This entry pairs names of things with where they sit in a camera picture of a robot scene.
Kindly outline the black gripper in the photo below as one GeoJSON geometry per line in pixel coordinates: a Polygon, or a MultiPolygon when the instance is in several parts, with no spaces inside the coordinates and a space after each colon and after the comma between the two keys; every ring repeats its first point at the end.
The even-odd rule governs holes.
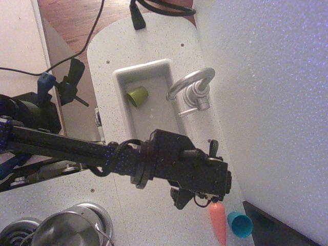
{"type": "Polygon", "coordinates": [[[231,190],[232,174],[223,158],[216,155],[218,146],[217,140],[211,140],[209,153],[205,153],[187,136],[157,129],[148,140],[141,142],[137,170],[130,181],[143,189],[153,178],[167,180],[178,210],[195,195],[222,201],[231,190]]]}

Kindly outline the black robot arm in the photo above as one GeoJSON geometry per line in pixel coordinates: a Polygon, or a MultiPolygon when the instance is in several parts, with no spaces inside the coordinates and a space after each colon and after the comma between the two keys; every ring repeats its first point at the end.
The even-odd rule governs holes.
{"type": "Polygon", "coordinates": [[[24,104],[1,96],[1,153],[13,154],[1,164],[1,179],[15,178],[14,171],[24,170],[31,156],[39,155],[82,163],[98,177],[128,175],[139,189],[153,178],[167,180],[174,206],[180,210],[197,197],[219,202],[230,192],[232,175],[228,164],[216,155],[216,140],[205,153],[187,136],[157,129],[146,141],[100,145],[29,128],[28,123],[35,121],[24,104]]]}

